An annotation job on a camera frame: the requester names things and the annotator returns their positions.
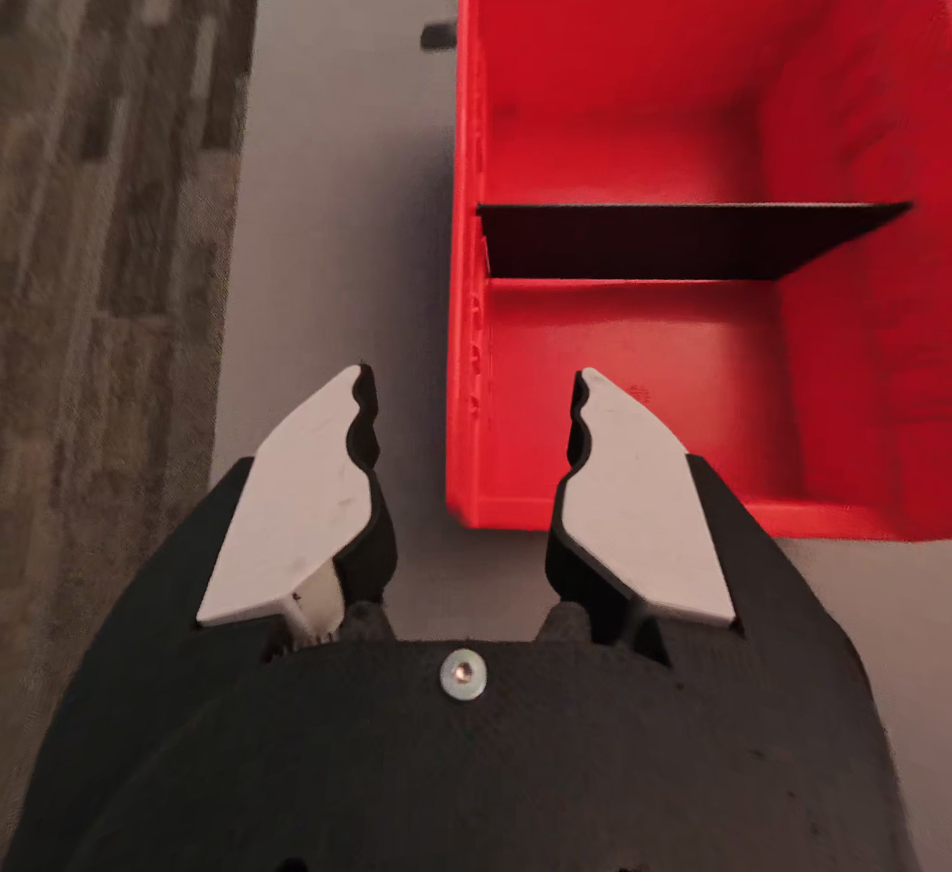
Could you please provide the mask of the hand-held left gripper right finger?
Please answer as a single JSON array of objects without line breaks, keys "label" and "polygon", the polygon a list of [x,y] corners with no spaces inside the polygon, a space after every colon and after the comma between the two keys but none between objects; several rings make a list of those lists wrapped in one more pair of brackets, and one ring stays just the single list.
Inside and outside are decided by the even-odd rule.
[{"label": "hand-held left gripper right finger", "polygon": [[688,452],[642,403],[593,367],[576,372],[545,577],[600,645],[664,649],[661,621],[738,621]]}]

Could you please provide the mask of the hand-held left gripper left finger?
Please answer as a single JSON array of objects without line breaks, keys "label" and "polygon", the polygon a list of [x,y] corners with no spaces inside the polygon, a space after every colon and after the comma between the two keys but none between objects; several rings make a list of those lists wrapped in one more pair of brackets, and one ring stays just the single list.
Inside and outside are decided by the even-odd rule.
[{"label": "hand-held left gripper left finger", "polygon": [[293,645],[391,637],[398,562],[375,473],[374,373],[347,366],[257,450],[196,613],[201,628],[276,618]]}]

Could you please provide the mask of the red plastic bin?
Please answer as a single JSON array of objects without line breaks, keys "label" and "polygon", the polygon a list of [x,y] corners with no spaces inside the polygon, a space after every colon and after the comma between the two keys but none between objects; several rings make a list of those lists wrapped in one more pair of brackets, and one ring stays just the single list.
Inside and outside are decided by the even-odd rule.
[{"label": "red plastic bin", "polygon": [[[459,0],[446,502],[545,531],[593,367],[773,536],[950,538],[950,0]],[[778,281],[489,275],[483,204],[886,203]]]}]

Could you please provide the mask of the black bin divider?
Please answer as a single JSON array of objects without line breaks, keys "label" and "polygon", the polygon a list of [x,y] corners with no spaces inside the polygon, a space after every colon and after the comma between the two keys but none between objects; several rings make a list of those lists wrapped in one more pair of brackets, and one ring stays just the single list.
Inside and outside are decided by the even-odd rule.
[{"label": "black bin divider", "polygon": [[778,281],[891,224],[886,203],[483,204],[489,275],[548,281]]}]

